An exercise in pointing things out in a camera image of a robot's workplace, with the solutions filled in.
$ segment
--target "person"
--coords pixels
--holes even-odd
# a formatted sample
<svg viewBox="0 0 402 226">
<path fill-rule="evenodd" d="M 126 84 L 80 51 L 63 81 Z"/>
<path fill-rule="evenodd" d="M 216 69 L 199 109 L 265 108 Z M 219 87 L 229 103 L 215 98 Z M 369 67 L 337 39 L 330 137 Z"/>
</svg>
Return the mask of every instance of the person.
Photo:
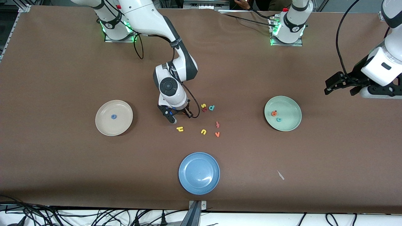
<svg viewBox="0 0 402 226">
<path fill-rule="evenodd" d="M 249 10 L 252 8 L 254 0 L 234 0 L 242 9 Z M 255 0 L 260 11 L 282 11 L 292 4 L 292 0 Z"/>
</svg>

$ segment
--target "white floor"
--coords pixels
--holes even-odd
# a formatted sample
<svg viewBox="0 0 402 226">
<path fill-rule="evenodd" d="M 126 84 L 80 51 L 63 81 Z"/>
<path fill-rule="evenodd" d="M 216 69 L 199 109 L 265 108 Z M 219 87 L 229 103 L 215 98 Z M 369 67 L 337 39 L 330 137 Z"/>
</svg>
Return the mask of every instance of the white floor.
<svg viewBox="0 0 402 226">
<path fill-rule="evenodd" d="M 96 210 L 69 210 L 60 211 L 62 214 L 73 214 L 73 215 L 90 215 L 97 214 Z M 153 210 L 144 215 L 140 219 L 140 224 L 144 225 L 149 223 L 154 219 L 161 216 L 161 210 Z M 133 221 L 136 210 L 129 211 L 131 221 Z M 186 212 L 178 212 L 166 216 L 168 223 L 180 222 L 183 220 Z M 300 218 L 303 214 L 253 214 L 253 213 L 202 213 L 200 226 L 211 226 L 217 224 L 217 226 L 297 226 Z M 18 223 L 22 214 L 12 214 L 0 212 L 0 226 L 7 226 L 9 224 Z M 334 214 L 339 226 L 351 226 L 354 215 L 352 214 Z M 70 222 L 72 225 L 76 226 L 90 226 L 95 220 L 96 216 L 85 217 L 85 218 L 70 218 L 64 217 L 65 220 Z M 128 224 L 129 216 L 127 213 L 122 213 L 117 216 L 119 220 L 122 221 L 124 225 Z M 105 217 L 97 223 L 97 225 L 102 225 L 104 222 L 109 220 L 110 217 Z M 153 225 L 160 224 L 160 220 L 153 223 Z M 119 222 L 113 221 L 107 224 L 108 226 L 120 226 Z M 325 214 L 307 214 L 304 218 L 302 226 L 329 226 L 325 220 Z M 27 219 L 25 221 L 25 226 L 34 226 L 33 221 Z M 402 216 L 401 215 L 374 215 L 374 214 L 359 214 L 355 226 L 402 226 Z"/>
</svg>

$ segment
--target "small white object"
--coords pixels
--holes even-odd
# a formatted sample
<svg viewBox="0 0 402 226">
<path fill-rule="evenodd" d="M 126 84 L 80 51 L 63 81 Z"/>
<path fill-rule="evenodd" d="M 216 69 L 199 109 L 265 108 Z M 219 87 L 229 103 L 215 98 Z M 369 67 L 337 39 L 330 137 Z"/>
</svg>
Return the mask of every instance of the small white object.
<svg viewBox="0 0 402 226">
<path fill-rule="evenodd" d="M 124 101 L 113 100 L 101 106 L 95 116 L 99 132 L 106 136 L 124 133 L 133 121 L 133 110 Z"/>
<path fill-rule="evenodd" d="M 279 173 L 279 176 L 282 178 L 282 180 L 285 180 L 285 178 L 282 176 L 282 174 L 279 171 L 277 171 L 277 172 Z"/>
</svg>

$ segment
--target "green plate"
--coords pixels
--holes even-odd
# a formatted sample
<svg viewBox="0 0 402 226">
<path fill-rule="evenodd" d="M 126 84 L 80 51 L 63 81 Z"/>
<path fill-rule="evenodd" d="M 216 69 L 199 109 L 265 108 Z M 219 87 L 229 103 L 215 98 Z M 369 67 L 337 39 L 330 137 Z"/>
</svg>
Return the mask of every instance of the green plate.
<svg viewBox="0 0 402 226">
<path fill-rule="evenodd" d="M 271 115 L 273 111 L 277 111 L 276 116 Z M 267 122 L 279 131 L 294 130 L 302 121 L 302 111 L 299 105 L 285 96 L 271 98 L 265 105 L 264 114 Z"/>
</svg>

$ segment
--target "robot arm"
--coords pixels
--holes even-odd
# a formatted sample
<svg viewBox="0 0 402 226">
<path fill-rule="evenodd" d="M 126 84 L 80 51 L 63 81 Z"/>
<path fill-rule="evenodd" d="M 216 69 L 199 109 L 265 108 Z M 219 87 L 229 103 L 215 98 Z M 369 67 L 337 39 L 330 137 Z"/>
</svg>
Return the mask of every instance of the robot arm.
<svg viewBox="0 0 402 226">
<path fill-rule="evenodd" d="M 181 111 L 189 118 L 193 116 L 182 84 L 196 76 L 197 64 L 171 21 L 155 9 L 151 0 L 120 0 L 123 13 L 110 4 L 112 0 L 71 1 L 91 6 L 111 39 L 121 40 L 136 32 L 169 40 L 170 46 L 177 51 L 179 57 L 157 66 L 154 70 L 154 82 L 160 91 L 158 108 L 171 123 L 176 123 L 174 115 Z"/>
<path fill-rule="evenodd" d="M 325 94 L 333 90 L 355 86 L 351 95 L 364 98 L 402 99 L 402 1 L 383 0 L 381 13 L 392 29 L 377 47 L 357 63 L 353 71 L 337 72 L 325 81 Z"/>
<path fill-rule="evenodd" d="M 193 79 L 198 67 L 173 24 L 155 9 L 151 0 L 120 0 L 120 5 L 127 21 L 136 32 L 166 37 L 179 55 L 177 59 L 158 65 L 154 70 L 154 82 L 160 91 L 159 109 L 171 123 L 176 123 L 173 115 L 179 111 L 192 117 L 182 82 Z"/>
<path fill-rule="evenodd" d="M 289 11 L 279 14 L 280 24 L 273 35 L 283 43 L 294 43 L 303 35 L 306 21 L 313 11 L 311 0 L 293 0 Z"/>
</svg>

